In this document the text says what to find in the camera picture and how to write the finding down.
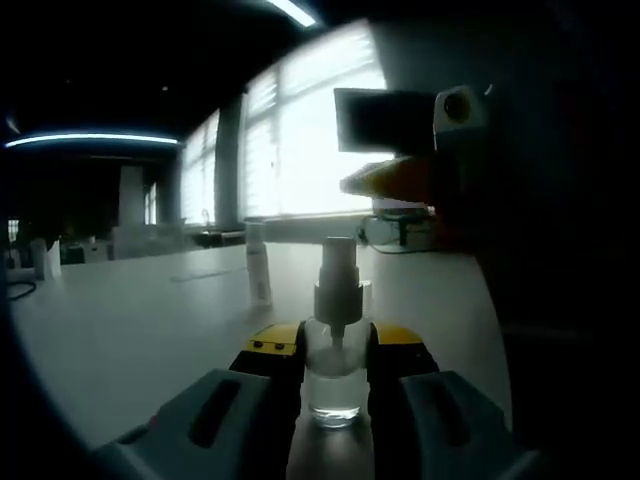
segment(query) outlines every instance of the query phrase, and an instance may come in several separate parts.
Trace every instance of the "ceiling light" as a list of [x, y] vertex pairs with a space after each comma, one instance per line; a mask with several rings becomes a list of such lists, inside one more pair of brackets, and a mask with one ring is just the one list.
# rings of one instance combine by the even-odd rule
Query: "ceiling light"
[[267, 0], [267, 2], [282, 10], [303, 27], [310, 27], [316, 23], [311, 15], [289, 0]]
[[141, 135], [119, 135], [115, 133], [64, 133], [59, 135], [40, 135], [37, 137], [27, 137], [20, 140], [14, 140], [5, 144], [5, 147], [11, 148], [17, 145], [24, 145], [25, 143], [34, 142], [50, 142], [58, 140], [131, 140], [134, 142], [151, 142], [151, 143], [170, 143], [177, 145], [178, 141], [173, 138], [162, 137], [145, 137]]

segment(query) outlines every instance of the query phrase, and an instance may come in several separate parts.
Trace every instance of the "white table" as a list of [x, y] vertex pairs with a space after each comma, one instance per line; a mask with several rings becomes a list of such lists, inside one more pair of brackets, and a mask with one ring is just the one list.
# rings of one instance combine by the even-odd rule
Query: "white table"
[[[12, 304], [24, 347], [60, 411], [90, 447], [147, 421], [211, 368], [228, 367], [252, 333], [313, 313], [318, 245], [269, 244], [270, 315], [248, 301], [244, 247], [63, 267]], [[374, 318], [419, 333], [442, 369], [493, 399], [511, 422], [495, 310], [471, 257], [358, 251]], [[216, 272], [229, 273], [211, 276]]]

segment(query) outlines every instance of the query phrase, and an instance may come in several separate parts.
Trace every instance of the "window blind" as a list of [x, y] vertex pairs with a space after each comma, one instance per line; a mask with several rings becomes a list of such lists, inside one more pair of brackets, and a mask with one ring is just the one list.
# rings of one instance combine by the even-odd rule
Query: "window blind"
[[215, 112], [186, 142], [180, 176], [180, 211], [187, 224], [215, 223], [215, 147], [220, 114]]
[[391, 154], [338, 151], [333, 89], [384, 89], [368, 25], [332, 33], [285, 58], [249, 86], [243, 135], [245, 216], [371, 209], [340, 180]]

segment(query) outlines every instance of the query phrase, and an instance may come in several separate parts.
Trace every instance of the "clear glass bottle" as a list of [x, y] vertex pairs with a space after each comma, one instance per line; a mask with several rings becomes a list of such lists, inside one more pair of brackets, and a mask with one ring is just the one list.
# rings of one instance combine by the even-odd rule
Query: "clear glass bottle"
[[309, 409], [322, 427], [349, 425], [366, 404], [370, 326], [362, 316], [362, 292], [355, 241], [327, 238], [315, 287], [315, 318], [305, 323]]

